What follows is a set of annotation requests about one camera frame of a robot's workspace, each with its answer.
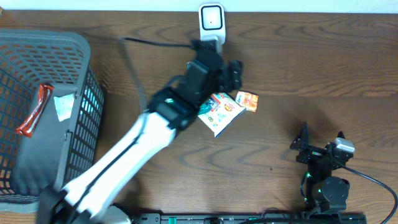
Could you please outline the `small orange packet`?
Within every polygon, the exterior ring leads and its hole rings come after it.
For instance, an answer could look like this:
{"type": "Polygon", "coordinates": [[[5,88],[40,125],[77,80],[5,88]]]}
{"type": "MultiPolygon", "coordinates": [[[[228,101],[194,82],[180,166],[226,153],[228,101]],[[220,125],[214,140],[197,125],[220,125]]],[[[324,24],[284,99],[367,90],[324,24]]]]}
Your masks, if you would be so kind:
{"type": "Polygon", "coordinates": [[[239,106],[244,107],[247,111],[255,113],[257,111],[259,96],[253,93],[238,91],[235,97],[235,102],[239,106]]]}

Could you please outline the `cream snack bag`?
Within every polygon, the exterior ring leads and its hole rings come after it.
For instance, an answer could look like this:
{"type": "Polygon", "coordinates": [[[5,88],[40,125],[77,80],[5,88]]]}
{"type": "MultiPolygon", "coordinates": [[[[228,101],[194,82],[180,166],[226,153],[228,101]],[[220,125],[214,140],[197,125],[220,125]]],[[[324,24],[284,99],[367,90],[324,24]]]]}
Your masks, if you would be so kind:
{"type": "Polygon", "coordinates": [[[206,102],[210,110],[198,115],[213,132],[217,138],[229,124],[240,114],[245,112],[245,108],[238,105],[228,94],[215,93],[206,102]]]}

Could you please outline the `light blue wipes packet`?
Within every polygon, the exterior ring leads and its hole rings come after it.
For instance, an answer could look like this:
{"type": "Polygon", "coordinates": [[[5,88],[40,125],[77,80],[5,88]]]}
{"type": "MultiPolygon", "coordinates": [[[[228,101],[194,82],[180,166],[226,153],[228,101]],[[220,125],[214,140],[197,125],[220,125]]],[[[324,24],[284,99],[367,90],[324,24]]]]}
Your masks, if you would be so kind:
{"type": "Polygon", "coordinates": [[[53,99],[58,120],[62,122],[66,119],[70,119],[75,101],[74,94],[71,93],[65,96],[55,96],[53,99]]]}

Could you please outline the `red snack bar wrapper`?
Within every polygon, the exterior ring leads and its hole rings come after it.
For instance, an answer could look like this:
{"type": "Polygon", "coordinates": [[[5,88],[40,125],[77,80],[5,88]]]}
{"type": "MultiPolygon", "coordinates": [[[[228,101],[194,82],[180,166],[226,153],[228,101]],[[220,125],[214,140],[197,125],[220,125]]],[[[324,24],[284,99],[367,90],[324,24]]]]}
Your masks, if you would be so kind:
{"type": "Polygon", "coordinates": [[[49,83],[41,83],[38,91],[38,101],[34,110],[25,119],[25,121],[16,129],[16,133],[28,138],[32,135],[38,125],[38,122],[44,112],[47,103],[54,91],[54,87],[49,83]]]}

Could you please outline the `blue mouthwash bottle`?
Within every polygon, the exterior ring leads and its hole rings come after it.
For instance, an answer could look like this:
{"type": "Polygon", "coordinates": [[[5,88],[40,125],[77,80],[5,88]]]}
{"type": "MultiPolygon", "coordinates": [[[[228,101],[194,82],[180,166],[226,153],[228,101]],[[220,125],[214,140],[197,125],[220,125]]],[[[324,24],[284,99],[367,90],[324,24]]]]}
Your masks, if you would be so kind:
{"type": "Polygon", "coordinates": [[[200,106],[198,115],[208,113],[209,111],[211,111],[211,103],[204,103],[200,106]]]}

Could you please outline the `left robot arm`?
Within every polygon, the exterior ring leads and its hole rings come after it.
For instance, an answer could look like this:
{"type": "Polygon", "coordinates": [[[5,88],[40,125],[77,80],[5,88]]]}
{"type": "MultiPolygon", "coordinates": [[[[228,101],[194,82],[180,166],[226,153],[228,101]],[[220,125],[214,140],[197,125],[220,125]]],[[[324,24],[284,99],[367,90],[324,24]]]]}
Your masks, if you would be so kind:
{"type": "Polygon", "coordinates": [[[184,75],[155,93],[130,130],[90,169],[61,190],[47,187],[39,198],[37,223],[100,223],[123,187],[145,163],[169,146],[197,118],[214,93],[241,87],[243,63],[196,59],[184,75]]]}

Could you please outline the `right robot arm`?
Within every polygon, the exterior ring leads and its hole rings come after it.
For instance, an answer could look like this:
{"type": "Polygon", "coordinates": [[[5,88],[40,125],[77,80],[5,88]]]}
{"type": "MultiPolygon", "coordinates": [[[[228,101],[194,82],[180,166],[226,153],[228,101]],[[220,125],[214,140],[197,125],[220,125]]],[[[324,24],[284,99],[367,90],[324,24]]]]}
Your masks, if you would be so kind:
{"type": "Polygon", "coordinates": [[[307,123],[303,123],[290,149],[298,151],[297,162],[307,165],[300,186],[305,201],[302,215],[305,218],[312,215],[338,215],[346,210],[350,184],[346,179],[333,176],[332,172],[342,168],[354,156],[353,142],[347,140],[340,131],[337,138],[325,147],[313,146],[310,144],[307,123]]]}

